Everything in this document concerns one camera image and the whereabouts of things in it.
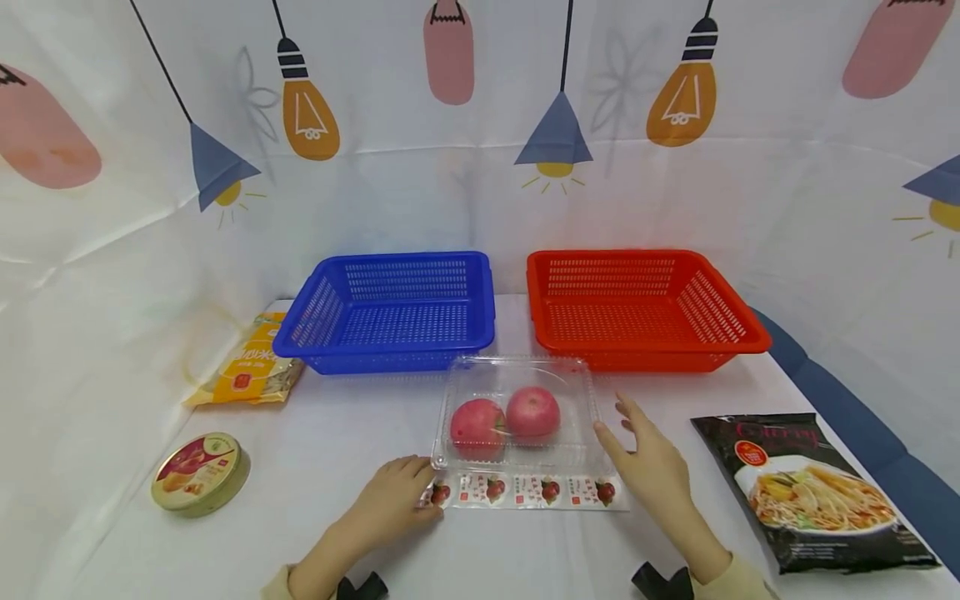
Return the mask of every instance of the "yellow light bulb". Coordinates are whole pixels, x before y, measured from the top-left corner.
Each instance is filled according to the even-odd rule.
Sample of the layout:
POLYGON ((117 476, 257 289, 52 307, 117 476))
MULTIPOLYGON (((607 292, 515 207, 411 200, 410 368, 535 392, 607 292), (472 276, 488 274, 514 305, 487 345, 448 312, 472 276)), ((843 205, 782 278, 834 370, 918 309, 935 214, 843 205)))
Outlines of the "yellow light bulb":
POLYGON ((329 160, 340 150, 333 112, 308 74, 300 48, 289 37, 276 46, 283 74, 283 129, 290 147, 309 160, 329 160))
POLYGON ((960 231, 960 206, 934 200, 930 203, 930 220, 940 227, 960 231))
POLYGON ((240 197, 240 181, 235 181, 233 185, 225 189, 220 193, 220 196, 217 196, 213 199, 213 202, 219 204, 220 206, 230 206, 236 202, 237 198, 240 197))
POLYGON ((573 173, 573 165, 565 162, 538 162, 537 170, 544 177, 559 179, 573 173))
POLYGON ((716 22, 708 16, 690 32, 680 66, 647 115, 647 137, 655 144, 685 146, 709 128, 717 102, 717 82, 710 64, 717 32, 716 22))

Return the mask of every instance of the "blue basket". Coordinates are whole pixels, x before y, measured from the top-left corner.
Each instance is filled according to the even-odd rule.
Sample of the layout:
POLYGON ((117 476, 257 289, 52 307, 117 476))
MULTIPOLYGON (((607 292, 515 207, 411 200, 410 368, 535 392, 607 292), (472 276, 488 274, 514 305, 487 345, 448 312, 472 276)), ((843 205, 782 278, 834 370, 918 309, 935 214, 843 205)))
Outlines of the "blue basket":
POLYGON ((493 319, 480 252, 334 256, 303 284, 274 352, 323 374, 443 371, 492 343, 493 319))

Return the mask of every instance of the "white table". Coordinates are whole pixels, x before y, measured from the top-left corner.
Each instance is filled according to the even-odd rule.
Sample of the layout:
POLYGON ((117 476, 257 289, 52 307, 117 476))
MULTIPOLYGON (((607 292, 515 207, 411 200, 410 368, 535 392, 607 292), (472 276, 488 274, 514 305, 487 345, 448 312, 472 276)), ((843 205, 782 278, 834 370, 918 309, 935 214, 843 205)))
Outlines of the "white table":
MULTIPOLYGON (((496 312, 497 339, 488 353, 543 354, 525 296, 497 297, 496 312)), ((637 399, 689 462, 694 497, 719 538, 759 566, 784 600, 960 598, 960 584, 946 569, 775 575, 772 558, 689 423, 704 415, 812 412, 770 356, 740 357, 709 375, 597 376, 596 388, 611 424, 618 423, 614 389, 637 399)), ((252 457, 245 488, 219 512, 183 520, 152 503, 144 473, 140 492, 87 563, 74 597, 256 597, 281 563, 301 558, 380 464, 429 454, 443 390, 443 374, 333 378, 307 371, 280 409, 196 411, 170 450, 208 431, 232 433, 252 457)), ((666 577, 682 566, 637 507, 617 514, 451 509, 429 535, 369 557, 351 575, 359 584, 375 569, 397 600, 616 600, 639 597, 630 578, 646 561, 666 577)))

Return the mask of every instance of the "cream sleeve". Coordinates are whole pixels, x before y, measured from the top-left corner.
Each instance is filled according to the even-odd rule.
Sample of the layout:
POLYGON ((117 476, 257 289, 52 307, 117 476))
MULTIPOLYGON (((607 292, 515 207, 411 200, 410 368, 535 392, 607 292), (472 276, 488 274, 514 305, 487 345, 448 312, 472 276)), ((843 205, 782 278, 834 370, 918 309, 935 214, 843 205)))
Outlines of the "cream sleeve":
POLYGON ((735 554, 724 574, 701 586, 690 578, 695 600, 779 600, 760 574, 735 554))
MULTIPOLYGON (((260 600, 294 600, 290 595, 290 589, 287 587, 287 578, 290 577, 291 564, 285 564, 274 579, 267 586, 260 590, 260 600)), ((337 600, 337 592, 333 592, 330 600, 337 600)))

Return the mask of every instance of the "blue lamp shade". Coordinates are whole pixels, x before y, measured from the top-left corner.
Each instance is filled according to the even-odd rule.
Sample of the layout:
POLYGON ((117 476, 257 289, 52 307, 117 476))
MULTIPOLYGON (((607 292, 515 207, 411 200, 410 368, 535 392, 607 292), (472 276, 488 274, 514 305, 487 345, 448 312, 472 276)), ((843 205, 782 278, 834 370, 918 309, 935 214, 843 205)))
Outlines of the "blue lamp shade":
POLYGON ((960 156, 924 173, 904 188, 944 204, 960 206, 960 156))
POLYGON ((580 123, 566 94, 560 92, 547 109, 514 164, 559 162, 576 164, 593 160, 580 123))
POLYGON ((260 174, 259 169, 193 123, 190 124, 190 145, 201 212, 231 185, 260 174))

